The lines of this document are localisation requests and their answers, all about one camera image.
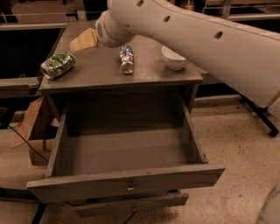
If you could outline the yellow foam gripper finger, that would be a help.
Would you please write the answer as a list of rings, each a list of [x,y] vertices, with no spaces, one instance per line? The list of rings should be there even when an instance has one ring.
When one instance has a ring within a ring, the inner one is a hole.
[[[72,53],[96,46],[98,46],[98,39],[93,28],[86,29],[79,37],[73,39],[69,44]]]

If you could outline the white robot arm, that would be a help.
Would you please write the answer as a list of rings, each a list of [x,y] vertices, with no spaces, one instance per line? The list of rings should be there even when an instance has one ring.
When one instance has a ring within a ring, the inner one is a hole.
[[[75,38],[77,52],[119,47],[141,35],[167,46],[261,107],[279,106],[280,34],[183,10],[165,0],[107,0],[95,28]]]

